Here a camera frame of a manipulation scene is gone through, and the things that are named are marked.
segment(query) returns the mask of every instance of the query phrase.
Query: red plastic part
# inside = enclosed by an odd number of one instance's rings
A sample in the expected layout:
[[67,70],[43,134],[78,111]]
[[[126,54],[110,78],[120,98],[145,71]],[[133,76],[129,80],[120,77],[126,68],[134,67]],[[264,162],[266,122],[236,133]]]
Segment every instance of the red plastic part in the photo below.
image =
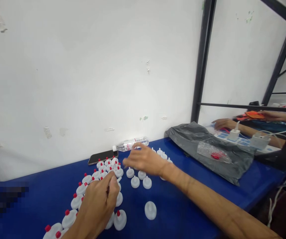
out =
[[60,231],[57,231],[56,233],[56,238],[59,238],[61,236],[61,232]]
[[45,227],[46,232],[50,231],[50,229],[51,229],[51,226],[50,226],[50,225],[47,225],[47,226]]

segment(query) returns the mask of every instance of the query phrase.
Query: orange object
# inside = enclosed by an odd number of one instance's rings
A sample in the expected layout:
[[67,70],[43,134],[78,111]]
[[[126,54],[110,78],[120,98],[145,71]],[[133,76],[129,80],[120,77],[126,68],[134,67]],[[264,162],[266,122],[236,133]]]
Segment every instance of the orange object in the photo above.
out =
[[262,114],[260,114],[256,111],[248,111],[248,112],[245,112],[245,114],[251,119],[259,120],[259,119],[265,118],[265,116],[263,116]]

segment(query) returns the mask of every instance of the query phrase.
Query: white plastic bottle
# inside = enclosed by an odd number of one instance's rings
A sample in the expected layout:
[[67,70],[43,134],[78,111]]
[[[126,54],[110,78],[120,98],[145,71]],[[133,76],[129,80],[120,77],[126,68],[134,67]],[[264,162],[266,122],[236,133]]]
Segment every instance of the white plastic bottle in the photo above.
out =
[[119,145],[112,146],[112,150],[113,151],[118,150],[121,152],[130,151],[132,149],[132,146],[137,142],[141,142],[145,146],[149,145],[148,138],[146,136],[144,136],[142,138],[134,138],[134,139],[129,139],[129,140],[123,141],[123,143],[120,143]]

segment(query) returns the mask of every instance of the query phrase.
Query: clear plastic bag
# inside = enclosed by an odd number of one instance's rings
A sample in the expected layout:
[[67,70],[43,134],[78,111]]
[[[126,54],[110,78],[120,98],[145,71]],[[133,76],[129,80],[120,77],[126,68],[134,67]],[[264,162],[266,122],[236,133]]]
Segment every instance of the clear plastic bag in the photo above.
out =
[[226,152],[205,142],[199,142],[197,153],[218,162],[232,163]]

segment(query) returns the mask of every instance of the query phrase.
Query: peeling paint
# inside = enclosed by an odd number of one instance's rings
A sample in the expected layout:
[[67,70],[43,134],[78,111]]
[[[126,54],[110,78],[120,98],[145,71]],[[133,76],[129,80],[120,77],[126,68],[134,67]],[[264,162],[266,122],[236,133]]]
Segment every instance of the peeling paint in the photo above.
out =
[[48,127],[45,127],[43,129],[44,134],[46,135],[47,139],[50,139],[52,137],[51,133],[50,133],[50,129]]

